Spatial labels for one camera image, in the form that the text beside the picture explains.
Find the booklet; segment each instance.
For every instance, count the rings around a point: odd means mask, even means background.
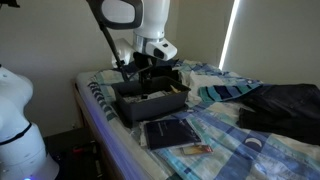
[[[182,147],[201,142],[201,139],[186,119],[148,122],[145,124],[144,132],[150,150]]]

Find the checkered bedsheet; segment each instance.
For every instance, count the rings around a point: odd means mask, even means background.
[[[261,83],[223,72],[205,63],[194,61],[173,61],[172,66],[184,73],[191,71],[200,75],[211,75],[221,79],[225,85]],[[112,83],[121,82],[116,71],[99,72],[89,83],[109,123],[119,121],[110,107],[115,100]],[[160,149],[146,154],[165,173],[159,178],[177,177],[183,179],[319,179],[320,148],[297,142],[290,138],[270,133],[241,129],[236,124],[238,110],[243,105],[237,103],[187,102],[188,112],[179,112],[167,118],[185,118],[193,126],[213,153],[205,156],[184,156],[179,149]],[[136,129],[127,130],[135,139]]]

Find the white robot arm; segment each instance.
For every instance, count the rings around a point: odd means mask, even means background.
[[[177,48],[164,38],[170,0],[87,1],[100,27],[134,29],[132,47],[123,39],[115,41],[124,64],[129,63],[134,51],[165,61],[176,55]]]

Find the black box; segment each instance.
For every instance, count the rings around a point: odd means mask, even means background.
[[[143,92],[141,84],[138,81],[113,84],[112,88],[114,89],[116,96],[115,104],[118,106],[125,119],[131,123],[150,120],[153,119],[153,117],[183,109],[186,107],[185,101],[190,88],[169,77],[162,76],[152,79],[151,89],[153,92],[163,90],[171,91],[170,85],[180,92],[142,102],[127,103],[123,97],[127,95],[141,95]]]

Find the white wall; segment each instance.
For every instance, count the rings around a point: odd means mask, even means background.
[[[241,0],[224,69],[320,87],[319,7],[319,0]]]
[[[219,65],[233,0],[180,0],[177,57]]]
[[[28,77],[34,95],[26,117],[44,136],[72,129],[78,119],[71,80],[79,72],[111,68],[111,51],[85,0],[18,0],[0,10],[0,63]],[[167,39],[174,40],[178,0]],[[132,31],[111,31],[132,41]]]
[[[171,0],[166,38],[178,58],[218,65],[233,0]],[[85,0],[18,0],[0,10],[0,63],[28,77],[34,95],[26,117],[44,136],[78,119],[71,80],[79,72],[111,68],[110,48]],[[111,31],[132,41],[132,31]]]

